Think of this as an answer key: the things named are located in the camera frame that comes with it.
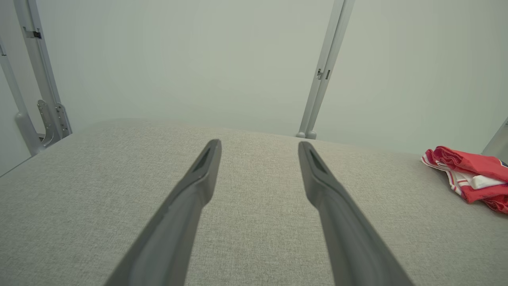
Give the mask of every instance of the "padded surface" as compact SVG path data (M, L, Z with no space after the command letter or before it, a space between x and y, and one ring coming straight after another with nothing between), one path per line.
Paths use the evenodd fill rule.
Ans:
M186 284L332 285L299 138L149 120L94 125L0 178L0 284L102 285L212 138L223 155ZM506 285L508 216L416 155L311 142L416 285Z

